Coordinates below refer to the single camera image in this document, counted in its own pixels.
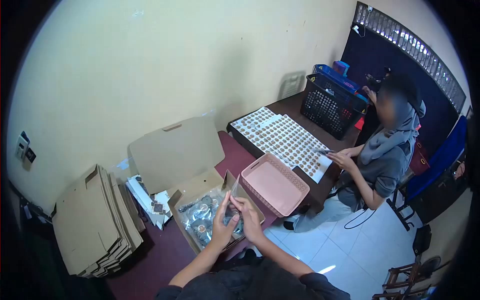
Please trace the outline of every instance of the decorative metal grille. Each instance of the decorative metal grille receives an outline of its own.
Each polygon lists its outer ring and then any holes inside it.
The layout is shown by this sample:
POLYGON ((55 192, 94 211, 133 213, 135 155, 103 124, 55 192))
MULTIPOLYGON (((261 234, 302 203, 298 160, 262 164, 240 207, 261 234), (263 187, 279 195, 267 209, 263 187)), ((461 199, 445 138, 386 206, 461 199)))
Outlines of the decorative metal grille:
POLYGON ((353 22, 385 37, 410 55, 432 77, 457 113, 460 113, 465 93, 444 62, 416 34, 375 8, 369 12, 368 5, 361 2, 357 2, 353 22))

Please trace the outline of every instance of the pink plastic basket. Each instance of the pink plastic basket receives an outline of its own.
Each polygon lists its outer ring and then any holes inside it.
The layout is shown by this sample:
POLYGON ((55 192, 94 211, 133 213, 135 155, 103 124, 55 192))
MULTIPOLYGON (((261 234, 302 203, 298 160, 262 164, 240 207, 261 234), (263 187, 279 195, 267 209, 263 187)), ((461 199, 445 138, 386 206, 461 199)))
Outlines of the pink plastic basket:
POLYGON ((290 215, 310 187, 273 154, 255 160, 241 173, 243 183, 277 217, 290 215))

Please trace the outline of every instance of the sticker sheet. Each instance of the sticker sheet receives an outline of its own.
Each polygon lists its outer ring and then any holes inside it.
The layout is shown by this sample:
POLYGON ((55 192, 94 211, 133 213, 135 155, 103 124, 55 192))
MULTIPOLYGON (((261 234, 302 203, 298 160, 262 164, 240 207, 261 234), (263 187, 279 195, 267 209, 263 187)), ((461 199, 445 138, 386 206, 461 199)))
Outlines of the sticker sheet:
POLYGON ((288 158, 318 183, 332 161, 315 152, 314 149, 328 148, 288 115, 284 115, 275 127, 277 131, 287 133, 286 138, 282 140, 273 139, 275 148, 278 148, 277 145, 282 147, 283 152, 288 154, 288 158))
POLYGON ((276 115, 263 107, 233 122, 232 126, 264 153, 272 153, 290 169, 299 166, 316 183, 332 163, 314 151, 315 148, 328 148, 288 115, 276 115))
POLYGON ((280 115, 274 114, 271 110, 266 107, 262 107, 256 112, 251 113, 248 116, 243 117, 231 125, 235 127, 243 136, 245 136, 250 142, 257 146, 264 153, 272 153, 278 159, 280 159, 286 166, 293 169, 295 165, 285 160, 284 157, 278 154, 271 144, 260 135, 259 129, 260 126, 264 123, 271 123, 274 120, 282 118, 280 115))

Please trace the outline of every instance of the plastic bag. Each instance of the plastic bag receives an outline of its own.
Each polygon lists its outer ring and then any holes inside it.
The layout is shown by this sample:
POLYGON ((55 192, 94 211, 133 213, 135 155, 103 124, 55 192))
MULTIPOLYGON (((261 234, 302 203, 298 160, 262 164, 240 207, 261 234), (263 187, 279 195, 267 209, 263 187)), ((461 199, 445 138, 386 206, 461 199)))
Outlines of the plastic bag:
MULTIPOLYGON (((232 186, 231 194, 233 197, 238 197, 237 187, 239 184, 240 175, 237 177, 237 180, 232 186)), ((243 217, 239 211, 232 205, 230 199, 228 199, 227 209, 225 210, 225 217, 223 218, 223 224, 226 226, 230 220, 235 216, 240 215, 240 219, 237 223, 237 226, 233 230, 233 238, 238 239, 243 236, 243 217)))
MULTIPOLYGON (((237 186, 239 178, 232 186, 231 195, 238 196, 237 186)), ((213 220, 216 215, 216 211, 220 203, 225 199, 228 189, 226 187, 217 187, 209 192, 205 193, 195 201, 183 205, 178 208, 178 212, 181 216, 182 224, 185 226, 185 230, 194 238, 197 245, 203 249, 212 239, 213 220)), ((230 205, 230 199, 228 199, 229 205, 225 210, 225 217, 223 218, 223 224, 226 226, 234 215, 239 214, 238 210, 230 205)), ((243 236, 243 219, 240 216, 240 220, 233 231, 233 237, 238 239, 243 236)))

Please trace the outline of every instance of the red bag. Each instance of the red bag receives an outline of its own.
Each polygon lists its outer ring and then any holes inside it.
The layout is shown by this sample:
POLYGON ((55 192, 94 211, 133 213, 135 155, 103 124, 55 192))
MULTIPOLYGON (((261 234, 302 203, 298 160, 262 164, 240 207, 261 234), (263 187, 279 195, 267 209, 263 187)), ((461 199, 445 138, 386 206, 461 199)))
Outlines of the red bag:
POLYGON ((421 145, 419 140, 415 140, 415 147, 413 148, 412 161, 410 162, 410 169, 415 176, 425 172, 430 165, 428 164, 427 154, 425 148, 421 145))

